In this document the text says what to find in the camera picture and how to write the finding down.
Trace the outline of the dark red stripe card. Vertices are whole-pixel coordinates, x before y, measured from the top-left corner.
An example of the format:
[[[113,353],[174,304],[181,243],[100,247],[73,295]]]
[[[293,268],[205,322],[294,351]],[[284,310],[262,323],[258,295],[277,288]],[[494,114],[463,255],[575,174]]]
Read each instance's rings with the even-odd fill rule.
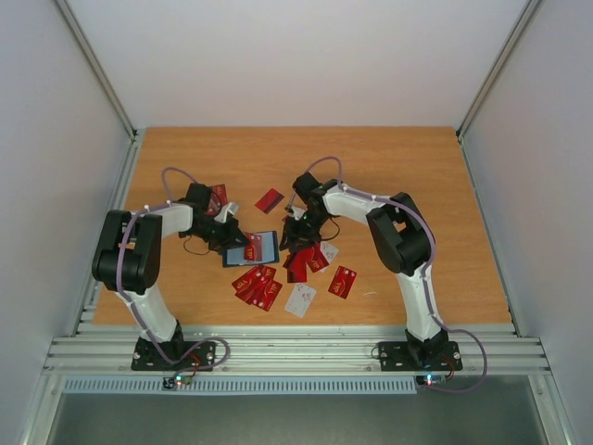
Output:
[[[302,249],[298,252],[289,253],[284,261],[283,267],[290,273],[305,274],[307,272],[307,263],[310,258],[310,249]]]

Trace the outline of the blue leather card holder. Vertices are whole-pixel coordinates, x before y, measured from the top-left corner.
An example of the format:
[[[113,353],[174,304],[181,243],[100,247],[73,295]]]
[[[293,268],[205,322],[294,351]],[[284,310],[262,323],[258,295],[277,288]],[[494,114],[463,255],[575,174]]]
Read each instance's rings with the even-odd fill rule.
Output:
[[[249,243],[245,247],[228,249],[223,253],[223,268],[265,265],[279,261],[278,237],[275,231],[252,233],[247,237]]]

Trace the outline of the white card bottom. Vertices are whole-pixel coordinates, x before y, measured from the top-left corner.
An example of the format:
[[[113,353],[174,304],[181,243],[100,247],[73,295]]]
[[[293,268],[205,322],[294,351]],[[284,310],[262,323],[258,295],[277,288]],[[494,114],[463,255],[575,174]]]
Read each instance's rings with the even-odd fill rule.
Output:
[[[303,318],[316,294],[317,290],[313,287],[306,286],[302,283],[295,284],[284,306],[284,310],[298,318]]]

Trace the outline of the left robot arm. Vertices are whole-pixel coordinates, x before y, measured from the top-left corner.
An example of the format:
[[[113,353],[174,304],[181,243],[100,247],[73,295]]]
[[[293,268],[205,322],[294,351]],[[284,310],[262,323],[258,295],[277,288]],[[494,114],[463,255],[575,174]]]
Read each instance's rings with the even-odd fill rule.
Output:
[[[242,248],[248,238],[241,231],[237,203],[225,203],[211,187],[192,182],[186,195],[137,211],[107,212],[92,261],[95,281],[116,293],[140,328],[134,347],[135,371],[209,371],[209,346],[221,339],[194,344],[184,339],[179,320],[168,309],[158,286],[162,240],[171,235],[198,237],[209,252]]]

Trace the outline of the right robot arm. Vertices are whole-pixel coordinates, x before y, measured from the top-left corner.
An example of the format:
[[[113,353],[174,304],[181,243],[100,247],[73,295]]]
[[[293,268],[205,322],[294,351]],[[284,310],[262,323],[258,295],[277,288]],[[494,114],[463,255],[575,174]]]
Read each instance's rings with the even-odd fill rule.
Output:
[[[322,242],[321,229],[335,217],[366,225],[384,267],[396,276],[407,324],[405,335],[410,364],[427,368],[438,361],[448,343],[446,329],[437,314],[432,284],[435,239],[413,199],[405,193],[376,196],[340,184],[321,183],[305,172],[293,182],[293,195],[306,208],[287,207],[280,250],[288,252],[285,267],[293,277],[305,253]]]

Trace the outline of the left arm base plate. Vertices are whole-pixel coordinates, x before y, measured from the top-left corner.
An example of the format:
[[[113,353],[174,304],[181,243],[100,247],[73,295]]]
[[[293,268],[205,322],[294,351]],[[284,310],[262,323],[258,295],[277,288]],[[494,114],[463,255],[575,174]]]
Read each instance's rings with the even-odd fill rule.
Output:
[[[131,369],[136,372],[148,371],[178,371],[184,368],[206,368],[214,363],[216,358],[216,343],[206,342],[193,350],[181,361],[181,356],[193,345],[192,342],[182,341],[180,344],[160,344],[166,355],[175,362],[167,362],[151,341],[139,338],[132,354]]]

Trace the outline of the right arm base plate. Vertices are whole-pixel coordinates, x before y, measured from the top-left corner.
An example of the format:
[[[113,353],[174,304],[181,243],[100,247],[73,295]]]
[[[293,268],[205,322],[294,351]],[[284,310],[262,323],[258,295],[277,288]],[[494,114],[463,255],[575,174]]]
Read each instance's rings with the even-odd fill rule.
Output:
[[[383,341],[375,345],[374,357],[383,372],[449,372],[461,371],[463,364],[456,342],[449,341],[445,347],[426,364],[416,364],[405,341]]]

